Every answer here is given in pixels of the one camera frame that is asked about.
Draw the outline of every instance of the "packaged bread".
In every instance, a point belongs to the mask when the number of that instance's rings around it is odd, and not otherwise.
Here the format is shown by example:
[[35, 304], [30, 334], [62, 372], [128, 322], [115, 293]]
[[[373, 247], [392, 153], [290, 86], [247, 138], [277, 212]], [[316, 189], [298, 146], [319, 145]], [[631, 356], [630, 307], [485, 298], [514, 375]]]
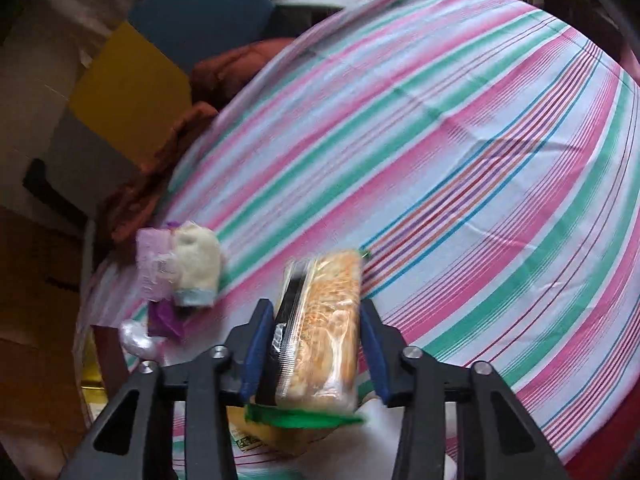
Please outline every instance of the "packaged bread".
[[359, 345], [361, 256], [339, 251], [312, 260], [280, 348], [277, 406], [352, 412]]

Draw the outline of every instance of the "tablecloth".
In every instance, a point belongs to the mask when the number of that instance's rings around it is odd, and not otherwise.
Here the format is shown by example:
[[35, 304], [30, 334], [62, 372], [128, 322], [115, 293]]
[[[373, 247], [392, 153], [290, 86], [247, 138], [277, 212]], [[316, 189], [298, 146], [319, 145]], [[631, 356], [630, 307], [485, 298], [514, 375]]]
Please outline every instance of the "tablecloth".
[[[165, 361], [274, 300], [290, 258], [367, 248], [383, 320], [441, 361], [491, 362], [566, 462], [639, 375], [637, 120], [632, 79], [520, 1], [368, 0], [324, 20], [175, 171], [156, 225], [213, 229], [224, 271]], [[143, 320], [140, 293], [107, 261], [80, 323]], [[175, 431], [179, 469], [183, 416]], [[299, 477], [265, 447], [236, 462]]]

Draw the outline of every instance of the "blue cushion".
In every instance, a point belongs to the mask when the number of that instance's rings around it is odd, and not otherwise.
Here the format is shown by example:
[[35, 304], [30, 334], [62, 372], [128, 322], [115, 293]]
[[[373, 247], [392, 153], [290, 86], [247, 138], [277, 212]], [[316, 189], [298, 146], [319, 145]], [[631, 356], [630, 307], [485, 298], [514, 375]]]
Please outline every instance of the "blue cushion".
[[211, 56], [262, 39], [270, 0], [142, 0], [129, 23], [186, 73]]

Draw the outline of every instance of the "brown cloth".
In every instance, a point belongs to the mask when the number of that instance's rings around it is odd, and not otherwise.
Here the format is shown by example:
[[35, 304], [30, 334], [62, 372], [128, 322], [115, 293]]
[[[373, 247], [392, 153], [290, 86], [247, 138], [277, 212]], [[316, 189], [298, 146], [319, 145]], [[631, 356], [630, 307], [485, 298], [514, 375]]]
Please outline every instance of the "brown cloth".
[[139, 175], [120, 186], [98, 208], [97, 244], [119, 247], [133, 243], [136, 232], [152, 219], [153, 212], [174, 169], [213, 118], [293, 38], [266, 40], [236, 48], [198, 63], [191, 73], [193, 107], [174, 126], [165, 145]]

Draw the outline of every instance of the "metal screw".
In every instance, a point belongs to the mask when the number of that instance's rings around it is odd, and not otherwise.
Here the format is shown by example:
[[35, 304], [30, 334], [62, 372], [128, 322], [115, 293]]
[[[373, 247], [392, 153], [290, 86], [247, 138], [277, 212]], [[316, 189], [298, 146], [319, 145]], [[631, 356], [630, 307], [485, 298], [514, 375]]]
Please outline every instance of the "metal screw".
[[224, 345], [214, 346], [211, 350], [211, 357], [214, 359], [223, 359], [229, 355], [229, 350]]
[[150, 374], [156, 370], [156, 363], [154, 361], [142, 361], [138, 365], [138, 370], [143, 374]]
[[417, 346], [405, 346], [402, 355], [407, 359], [419, 359], [422, 357], [422, 348]]
[[489, 375], [494, 368], [486, 361], [478, 361], [474, 364], [474, 372], [480, 375]]

